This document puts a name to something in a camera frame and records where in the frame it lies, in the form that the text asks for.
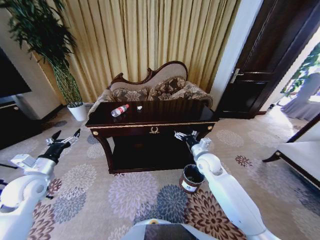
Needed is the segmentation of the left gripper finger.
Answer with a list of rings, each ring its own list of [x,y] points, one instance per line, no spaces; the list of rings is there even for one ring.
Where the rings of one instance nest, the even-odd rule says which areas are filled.
[[[50,138],[47,138],[45,141],[46,141],[46,144],[48,146],[52,146],[52,145],[55,145],[55,144],[60,144],[61,143],[61,139],[58,139],[58,137],[60,136],[61,134],[61,130],[57,131],[56,133],[54,133]]]
[[[79,128],[74,135],[67,137],[66,139],[62,140],[61,143],[65,148],[70,147],[71,145],[75,144],[80,137],[81,129]]]

